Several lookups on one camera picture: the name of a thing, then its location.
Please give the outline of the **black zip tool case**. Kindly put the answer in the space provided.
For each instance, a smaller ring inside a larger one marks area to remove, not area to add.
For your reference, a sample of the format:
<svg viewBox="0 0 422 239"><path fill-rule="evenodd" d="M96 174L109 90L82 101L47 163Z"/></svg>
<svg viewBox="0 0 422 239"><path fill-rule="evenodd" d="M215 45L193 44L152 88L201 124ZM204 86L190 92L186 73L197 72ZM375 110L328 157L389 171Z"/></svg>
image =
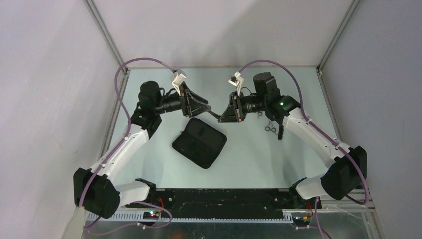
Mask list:
<svg viewBox="0 0 422 239"><path fill-rule="evenodd" d="M198 118L191 118L172 148L197 166L208 169L221 154L227 136Z"/></svg>

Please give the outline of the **silver cutting scissors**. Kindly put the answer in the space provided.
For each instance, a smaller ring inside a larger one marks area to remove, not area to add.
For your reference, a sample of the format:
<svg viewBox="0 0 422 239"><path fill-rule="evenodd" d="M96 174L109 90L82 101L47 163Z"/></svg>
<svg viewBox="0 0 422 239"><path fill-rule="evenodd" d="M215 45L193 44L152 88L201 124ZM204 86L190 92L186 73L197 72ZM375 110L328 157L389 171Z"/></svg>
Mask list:
<svg viewBox="0 0 422 239"><path fill-rule="evenodd" d="M270 120L268 121L268 123L267 123L267 125L265 126L264 130L265 130L266 132L271 132L271 133L274 133L274 134L276 134L276 133L277 133L276 128L273 126L273 123L272 123Z"/></svg>

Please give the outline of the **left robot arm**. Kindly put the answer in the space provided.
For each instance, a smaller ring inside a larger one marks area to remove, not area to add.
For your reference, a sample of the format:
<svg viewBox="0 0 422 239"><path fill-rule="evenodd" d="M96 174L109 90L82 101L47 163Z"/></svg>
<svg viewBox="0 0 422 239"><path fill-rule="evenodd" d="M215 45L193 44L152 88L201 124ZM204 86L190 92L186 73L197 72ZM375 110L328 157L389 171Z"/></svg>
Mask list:
<svg viewBox="0 0 422 239"><path fill-rule="evenodd" d="M192 118L210 109L208 100L190 90L186 83L167 93L155 81L143 83L120 140L90 168L79 168L74 173L75 205L104 219L136 201L148 208L154 206L157 193L151 190L153 183L136 179L118 185L119 174L135 152L152 138L162 122L162 114L181 111L183 116Z"/></svg>

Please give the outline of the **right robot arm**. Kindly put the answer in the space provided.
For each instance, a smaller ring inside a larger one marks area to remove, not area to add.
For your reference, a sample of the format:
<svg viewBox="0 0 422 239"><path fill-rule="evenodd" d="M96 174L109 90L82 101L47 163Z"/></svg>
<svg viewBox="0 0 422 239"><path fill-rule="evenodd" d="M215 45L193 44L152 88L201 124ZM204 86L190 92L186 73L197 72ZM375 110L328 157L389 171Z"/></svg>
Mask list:
<svg viewBox="0 0 422 239"><path fill-rule="evenodd" d="M241 123L248 113L263 112L269 121L279 127L278 139L289 130L305 142L322 160L328 171L320 176L304 178L292 185L289 200L295 208L304 207L311 198L329 195L341 200L362 185L366 177L367 152L360 146L355 148L333 138L319 128L306 115L301 104L293 97L281 95L276 79L269 72L253 77L255 92L241 92L243 78L239 72L229 78L236 91L229 95L229 104L218 118L218 123Z"/></svg>

